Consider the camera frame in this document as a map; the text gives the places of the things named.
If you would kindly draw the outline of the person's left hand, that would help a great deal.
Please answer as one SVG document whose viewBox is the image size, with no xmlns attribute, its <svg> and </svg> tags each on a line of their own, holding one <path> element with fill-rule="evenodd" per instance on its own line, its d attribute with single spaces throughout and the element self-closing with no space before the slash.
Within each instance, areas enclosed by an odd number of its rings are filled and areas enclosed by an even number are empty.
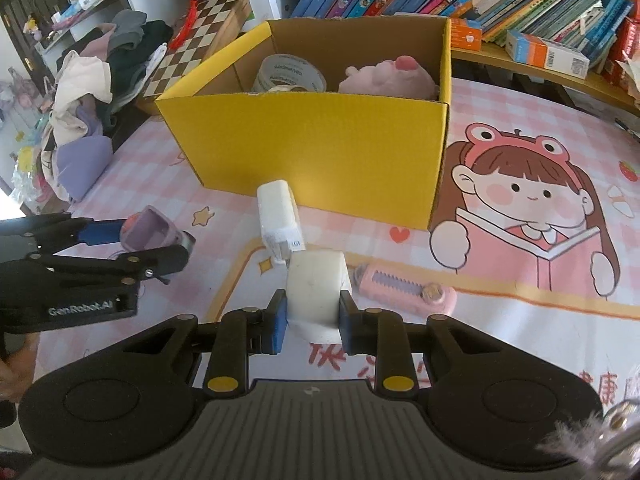
<svg viewBox="0 0 640 480">
<path fill-rule="evenodd" d="M 40 337 L 27 334 L 23 347 L 1 362 L 0 389 L 1 399 L 18 403 L 35 376 L 37 352 Z"/>
</svg>

